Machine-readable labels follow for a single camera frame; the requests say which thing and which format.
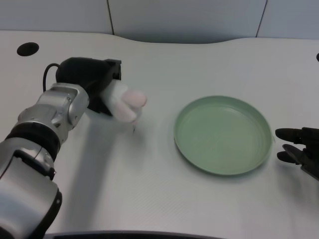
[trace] black hole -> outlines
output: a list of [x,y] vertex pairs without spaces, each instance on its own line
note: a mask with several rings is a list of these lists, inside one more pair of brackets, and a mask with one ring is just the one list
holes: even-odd
[[39,45],[34,42],[22,44],[17,49],[17,54],[20,56],[31,56],[39,50]]

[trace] cable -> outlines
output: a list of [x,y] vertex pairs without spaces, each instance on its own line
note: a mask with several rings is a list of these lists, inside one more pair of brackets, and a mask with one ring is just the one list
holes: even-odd
[[44,74],[43,74],[43,81],[42,81],[42,84],[43,84],[43,92],[46,91],[46,75],[48,74],[48,71],[49,71],[49,69],[50,69],[52,66],[56,66],[59,70],[61,70],[60,65],[59,65],[59,64],[56,64],[56,63],[52,63],[52,64],[48,65],[48,66],[45,68],[45,71],[44,71]]

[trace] wall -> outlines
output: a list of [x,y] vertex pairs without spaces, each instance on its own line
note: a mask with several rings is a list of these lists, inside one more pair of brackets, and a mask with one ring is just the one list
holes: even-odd
[[112,34],[105,0],[0,0],[0,29]]
[[1,0],[0,29],[114,33],[172,43],[319,39],[318,13],[319,0]]
[[319,39],[319,0],[268,0],[259,37]]

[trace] green plate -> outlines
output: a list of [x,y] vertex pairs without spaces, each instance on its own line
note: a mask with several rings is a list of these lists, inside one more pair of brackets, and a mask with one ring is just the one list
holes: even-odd
[[175,122],[174,139],[192,164],[220,175],[255,169],[268,159],[273,143],[261,113],[225,96],[201,98],[186,106]]

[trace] table surface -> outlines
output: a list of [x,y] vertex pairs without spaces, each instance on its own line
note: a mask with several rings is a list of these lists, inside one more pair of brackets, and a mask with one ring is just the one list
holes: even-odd
[[[276,159],[238,177],[187,163],[173,124],[189,102],[225,95],[249,102],[281,127],[319,127],[318,40],[247,38],[188,45],[67,32],[0,32],[0,136],[42,93],[50,63],[69,57],[122,60],[122,80],[149,98],[133,134],[87,110],[55,161],[63,194],[48,233],[142,230],[227,239],[319,238],[319,182]],[[36,42],[39,51],[16,49]],[[47,84],[53,84],[50,70]],[[274,152],[282,151],[276,139]]]

